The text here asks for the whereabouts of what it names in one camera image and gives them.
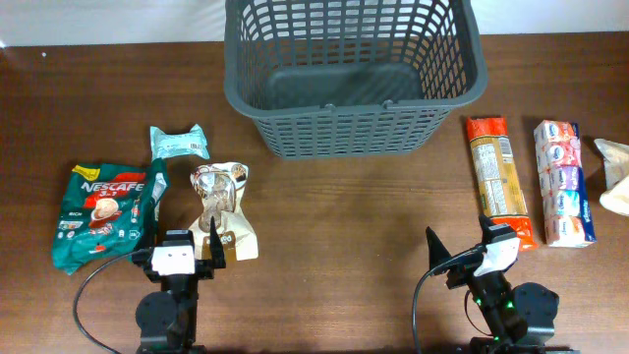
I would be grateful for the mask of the teal snack packet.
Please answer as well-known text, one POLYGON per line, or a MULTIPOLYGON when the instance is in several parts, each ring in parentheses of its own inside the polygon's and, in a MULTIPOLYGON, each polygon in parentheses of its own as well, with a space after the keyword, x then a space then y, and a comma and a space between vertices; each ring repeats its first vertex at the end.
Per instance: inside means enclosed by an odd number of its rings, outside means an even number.
POLYGON ((207 148, 207 139, 198 124, 194 125, 188 133, 169 135, 161 129, 151 126, 149 128, 151 159, 167 159, 182 155, 196 155, 203 159, 210 159, 207 148))

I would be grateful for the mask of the beige brown snack pouch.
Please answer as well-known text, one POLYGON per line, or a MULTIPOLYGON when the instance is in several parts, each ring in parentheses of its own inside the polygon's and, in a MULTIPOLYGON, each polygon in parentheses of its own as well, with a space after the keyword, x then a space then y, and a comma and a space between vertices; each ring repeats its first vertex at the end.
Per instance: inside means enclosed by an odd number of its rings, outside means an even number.
POLYGON ((203 206, 203 212, 190 226, 197 260, 211 258, 212 218, 229 262, 258 258, 257 235, 241 208, 249 175, 249 167, 240 162, 201 165, 191 174, 191 184, 203 206))

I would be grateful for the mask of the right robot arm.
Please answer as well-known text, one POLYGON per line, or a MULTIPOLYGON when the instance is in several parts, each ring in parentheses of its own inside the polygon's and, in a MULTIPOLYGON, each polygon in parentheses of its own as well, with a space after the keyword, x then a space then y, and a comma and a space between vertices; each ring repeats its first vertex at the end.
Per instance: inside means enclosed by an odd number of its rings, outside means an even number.
POLYGON ((465 298, 474 300, 487 324, 487 332, 470 340, 471 353, 572 353, 572 348, 546 344, 555 335, 558 294, 535 282, 512 286, 505 277, 519 255, 516 231, 485 215, 479 216, 479 224, 481 242, 456 255, 448 252, 431 228, 426 229, 429 270, 418 281, 412 302, 416 348, 421 348, 417 322, 420 290, 428 278, 444 274, 448 289, 467 288, 465 298))

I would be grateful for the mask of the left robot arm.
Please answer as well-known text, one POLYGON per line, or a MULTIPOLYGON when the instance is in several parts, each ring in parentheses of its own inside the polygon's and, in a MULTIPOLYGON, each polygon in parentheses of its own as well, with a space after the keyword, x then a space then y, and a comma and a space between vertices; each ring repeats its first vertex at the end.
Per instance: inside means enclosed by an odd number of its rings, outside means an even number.
POLYGON ((136 323, 141 330, 139 353, 206 354, 207 348, 196 344, 199 282, 214 277, 214 271, 226 267, 223 246, 215 221, 209 223, 210 258, 195 258, 195 241, 190 230, 171 230, 145 256, 133 261, 160 289, 144 296, 136 309, 136 323))

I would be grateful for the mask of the green Nescafe coffee bag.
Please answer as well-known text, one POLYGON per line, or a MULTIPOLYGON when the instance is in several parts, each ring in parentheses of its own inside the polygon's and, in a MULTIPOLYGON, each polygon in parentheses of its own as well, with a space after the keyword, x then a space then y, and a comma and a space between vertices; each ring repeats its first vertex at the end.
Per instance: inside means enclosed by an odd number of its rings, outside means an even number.
POLYGON ((146 168, 74 166, 56 223, 53 265, 71 275, 91 261, 151 247, 169 185, 161 158, 146 168))

